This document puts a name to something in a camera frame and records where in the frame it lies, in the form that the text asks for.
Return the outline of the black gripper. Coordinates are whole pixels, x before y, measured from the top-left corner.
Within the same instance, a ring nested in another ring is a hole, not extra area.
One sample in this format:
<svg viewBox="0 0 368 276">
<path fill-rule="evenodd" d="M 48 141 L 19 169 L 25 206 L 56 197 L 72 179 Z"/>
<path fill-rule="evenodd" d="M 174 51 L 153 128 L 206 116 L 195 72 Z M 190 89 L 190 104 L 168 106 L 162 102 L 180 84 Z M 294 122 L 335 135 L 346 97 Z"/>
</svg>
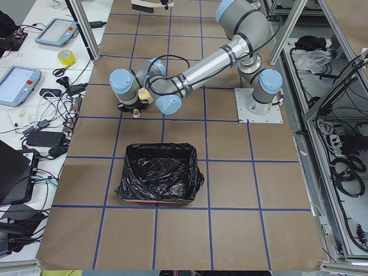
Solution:
<svg viewBox="0 0 368 276">
<path fill-rule="evenodd" d="M 140 100 L 139 98 L 134 98 L 129 101 L 121 100 L 121 102 L 117 105 L 117 109 L 124 113 L 127 112 L 133 113 L 135 110 L 141 113 L 146 108 L 148 108 L 148 106 L 149 106 L 148 100 L 146 99 Z"/>
</svg>

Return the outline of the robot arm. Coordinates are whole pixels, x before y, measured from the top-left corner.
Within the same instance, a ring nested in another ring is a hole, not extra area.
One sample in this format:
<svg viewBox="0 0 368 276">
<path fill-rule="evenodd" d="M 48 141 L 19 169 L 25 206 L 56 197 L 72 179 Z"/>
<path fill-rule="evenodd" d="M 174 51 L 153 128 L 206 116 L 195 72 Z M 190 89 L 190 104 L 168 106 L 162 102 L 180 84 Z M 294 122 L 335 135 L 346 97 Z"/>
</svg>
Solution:
<svg viewBox="0 0 368 276">
<path fill-rule="evenodd" d="M 181 108 L 183 98 L 227 68 L 236 67 L 254 89 L 246 99 L 247 110 L 256 115 L 267 114 L 283 84 L 281 74 L 263 66 L 258 54 L 270 41 L 269 21 L 248 1 L 221 1 L 215 19 L 229 42 L 184 72 L 166 77 L 159 57 L 130 70 L 114 70 L 109 81 L 119 100 L 118 109 L 132 114 L 145 110 L 150 103 L 140 99 L 139 90 L 143 89 L 163 114 L 174 114 Z"/>
</svg>

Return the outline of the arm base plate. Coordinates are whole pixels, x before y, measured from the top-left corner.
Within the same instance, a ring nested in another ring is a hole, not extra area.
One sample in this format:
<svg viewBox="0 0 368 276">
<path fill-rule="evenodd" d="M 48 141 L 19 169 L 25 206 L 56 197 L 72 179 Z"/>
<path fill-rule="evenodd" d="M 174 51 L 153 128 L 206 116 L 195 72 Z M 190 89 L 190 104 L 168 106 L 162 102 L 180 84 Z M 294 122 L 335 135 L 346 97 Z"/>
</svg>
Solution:
<svg viewBox="0 0 368 276">
<path fill-rule="evenodd" d="M 253 98 L 254 89 L 235 89 L 238 122 L 254 124 L 282 124 L 279 100 L 275 95 L 271 103 L 263 104 Z"/>
</svg>

